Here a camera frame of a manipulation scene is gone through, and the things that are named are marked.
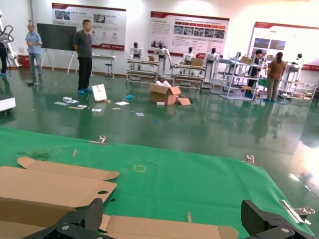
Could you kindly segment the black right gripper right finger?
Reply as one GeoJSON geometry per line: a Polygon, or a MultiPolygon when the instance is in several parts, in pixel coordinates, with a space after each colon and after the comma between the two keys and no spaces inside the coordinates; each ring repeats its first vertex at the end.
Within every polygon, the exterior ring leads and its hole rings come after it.
{"type": "Polygon", "coordinates": [[[250,200],[241,203],[241,222],[250,239],[316,239],[279,214],[259,209],[250,200]]]}

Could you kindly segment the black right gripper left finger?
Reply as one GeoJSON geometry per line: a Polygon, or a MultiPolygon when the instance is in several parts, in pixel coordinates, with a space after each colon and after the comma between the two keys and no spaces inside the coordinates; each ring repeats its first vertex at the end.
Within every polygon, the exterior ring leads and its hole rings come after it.
{"type": "Polygon", "coordinates": [[[102,223],[103,202],[94,199],[88,207],[66,213],[51,227],[26,236],[26,239],[106,239],[98,233],[102,223]]]}

